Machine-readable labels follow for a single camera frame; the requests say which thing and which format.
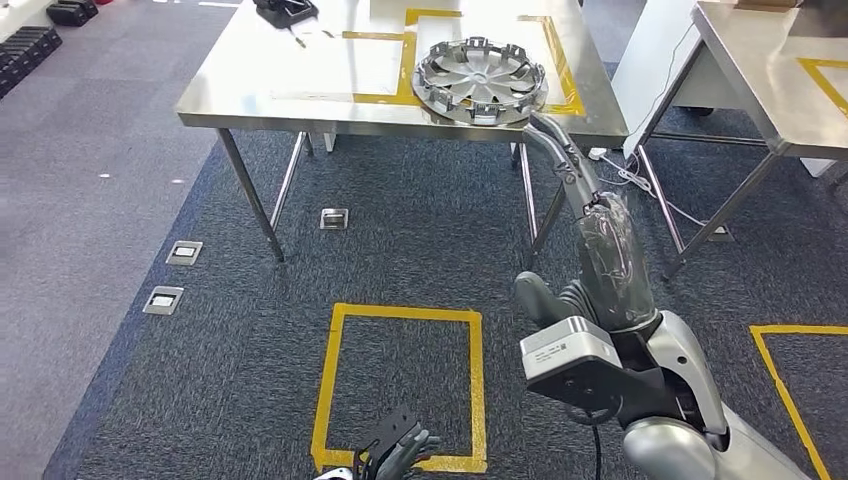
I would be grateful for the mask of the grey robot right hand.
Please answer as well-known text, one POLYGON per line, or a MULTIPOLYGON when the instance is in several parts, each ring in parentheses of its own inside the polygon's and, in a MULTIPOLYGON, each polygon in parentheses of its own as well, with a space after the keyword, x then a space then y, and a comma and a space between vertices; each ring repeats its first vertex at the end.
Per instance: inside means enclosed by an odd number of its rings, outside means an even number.
POLYGON ((532 113, 523 139, 525 146, 550 160, 559 180, 542 223, 531 226, 531 251, 540 251, 568 204, 580 233, 581 270, 560 294, 554 294, 537 274, 520 273, 514 281, 519 303, 542 328, 575 315, 611 333, 638 330, 653 322, 659 312, 624 200, 601 184, 587 156, 551 116, 532 113))

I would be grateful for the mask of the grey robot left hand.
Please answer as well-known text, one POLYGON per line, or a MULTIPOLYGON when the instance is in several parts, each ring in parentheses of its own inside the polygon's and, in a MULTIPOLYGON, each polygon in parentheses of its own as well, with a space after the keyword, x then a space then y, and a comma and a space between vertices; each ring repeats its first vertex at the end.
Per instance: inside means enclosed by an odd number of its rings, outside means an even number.
POLYGON ((394 446, 377 469, 377 480, 411 479, 416 473, 416 464, 428 460, 440 449, 442 439, 432 435, 426 428, 416 425, 394 446))

